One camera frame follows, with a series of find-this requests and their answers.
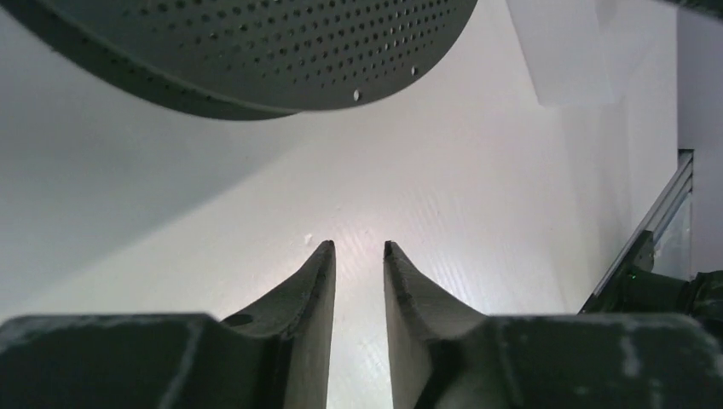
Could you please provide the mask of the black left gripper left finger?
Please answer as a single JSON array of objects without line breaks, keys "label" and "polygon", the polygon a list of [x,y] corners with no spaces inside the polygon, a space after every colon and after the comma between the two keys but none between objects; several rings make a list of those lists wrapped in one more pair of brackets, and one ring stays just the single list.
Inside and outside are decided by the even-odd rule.
[{"label": "black left gripper left finger", "polygon": [[1,327],[4,408],[323,408],[335,246],[255,302],[208,314],[29,315]]}]

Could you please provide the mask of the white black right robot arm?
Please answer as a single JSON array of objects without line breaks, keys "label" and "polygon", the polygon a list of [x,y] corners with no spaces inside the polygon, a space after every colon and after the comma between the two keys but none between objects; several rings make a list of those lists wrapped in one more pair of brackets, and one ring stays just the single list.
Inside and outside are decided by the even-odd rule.
[{"label": "white black right robot arm", "polygon": [[586,300],[585,313],[676,313],[722,340],[722,272],[691,279],[656,274],[653,232],[643,230]]}]

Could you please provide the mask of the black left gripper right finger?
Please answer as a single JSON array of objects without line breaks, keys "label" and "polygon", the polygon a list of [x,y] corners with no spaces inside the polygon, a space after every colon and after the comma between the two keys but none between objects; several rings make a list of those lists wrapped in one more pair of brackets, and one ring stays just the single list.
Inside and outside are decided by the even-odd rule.
[{"label": "black left gripper right finger", "polygon": [[396,408],[719,408],[722,350],[681,314],[485,315],[384,250]]}]

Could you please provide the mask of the dark grey perforated spool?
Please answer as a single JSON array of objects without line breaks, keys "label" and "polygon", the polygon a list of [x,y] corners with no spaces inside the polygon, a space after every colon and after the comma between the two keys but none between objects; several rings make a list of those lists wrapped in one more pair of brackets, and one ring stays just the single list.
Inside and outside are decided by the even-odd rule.
[{"label": "dark grey perforated spool", "polygon": [[4,1],[85,71],[153,104],[253,121],[357,107],[420,79],[476,4],[457,0]]}]

